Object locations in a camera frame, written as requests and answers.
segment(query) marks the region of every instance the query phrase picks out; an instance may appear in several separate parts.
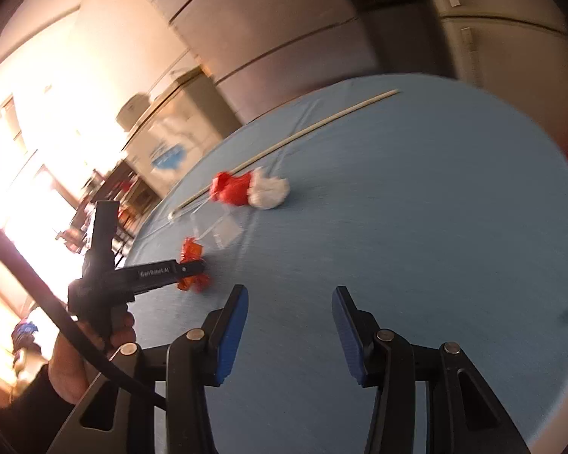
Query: black sleeve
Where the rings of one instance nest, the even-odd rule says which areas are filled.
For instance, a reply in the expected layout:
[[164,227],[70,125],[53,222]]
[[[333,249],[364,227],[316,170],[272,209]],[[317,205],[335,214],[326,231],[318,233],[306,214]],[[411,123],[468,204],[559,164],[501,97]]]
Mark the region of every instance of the black sleeve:
[[0,431],[19,454],[45,454],[73,408],[55,392],[44,365],[23,394],[0,409]]

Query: table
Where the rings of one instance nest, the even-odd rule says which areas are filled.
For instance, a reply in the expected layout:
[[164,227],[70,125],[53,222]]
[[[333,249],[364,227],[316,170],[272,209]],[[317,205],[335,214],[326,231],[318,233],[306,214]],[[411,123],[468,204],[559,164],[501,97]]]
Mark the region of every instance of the table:
[[223,250],[207,244],[210,289],[170,287],[133,305],[140,344],[159,345],[201,324],[235,283],[247,286],[233,372],[207,391],[221,452],[364,448],[374,390],[347,371],[336,285],[412,343],[458,341],[527,441],[568,385],[568,164],[528,117],[457,81],[355,78],[262,116],[171,191],[127,264],[179,255],[191,218],[168,224],[168,213],[218,171],[395,88],[253,166],[287,178],[291,194],[277,209],[233,209],[243,233]]

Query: blue gripper pad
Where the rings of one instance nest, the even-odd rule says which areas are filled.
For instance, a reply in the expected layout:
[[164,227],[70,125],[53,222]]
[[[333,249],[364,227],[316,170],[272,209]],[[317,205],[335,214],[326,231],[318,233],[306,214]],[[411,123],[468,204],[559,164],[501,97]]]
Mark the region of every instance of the blue gripper pad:
[[236,308],[229,318],[229,323],[218,346],[217,371],[214,376],[219,385],[231,374],[247,315],[248,290],[246,287],[243,287],[236,303]]
[[338,288],[332,293],[332,317],[337,326],[350,374],[358,381],[358,384],[362,385],[366,379],[362,342]]

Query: silver bolt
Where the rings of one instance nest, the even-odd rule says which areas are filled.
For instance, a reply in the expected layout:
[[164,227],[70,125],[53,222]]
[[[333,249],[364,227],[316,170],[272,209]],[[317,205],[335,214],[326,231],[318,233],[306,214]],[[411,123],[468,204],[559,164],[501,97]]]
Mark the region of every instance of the silver bolt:
[[187,339],[191,339],[191,341],[200,341],[204,338],[204,330],[199,327],[194,327],[194,329],[190,329],[187,332],[186,336]]
[[120,353],[125,355],[134,354],[137,351],[137,345],[134,343],[125,343],[120,347]]
[[461,351],[461,346],[454,341],[447,341],[444,343],[444,351],[446,353],[457,354]]
[[391,329],[379,329],[377,338],[381,341],[392,341],[395,338],[395,333]]

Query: hand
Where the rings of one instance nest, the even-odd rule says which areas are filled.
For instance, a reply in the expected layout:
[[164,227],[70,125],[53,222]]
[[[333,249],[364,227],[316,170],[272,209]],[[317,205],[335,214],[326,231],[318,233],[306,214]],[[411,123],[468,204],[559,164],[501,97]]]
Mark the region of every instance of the hand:
[[[123,326],[111,335],[110,345],[113,348],[109,351],[109,356],[123,344],[137,340],[133,315],[127,312],[122,323]],[[99,338],[88,323],[79,323],[78,326],[98,349],[103,350],[103,339]],[[48,363],[48,378],[57,394],[71,404],[76,404],[89,386],[85,360],[61,333],[57,336],[53,357]]]

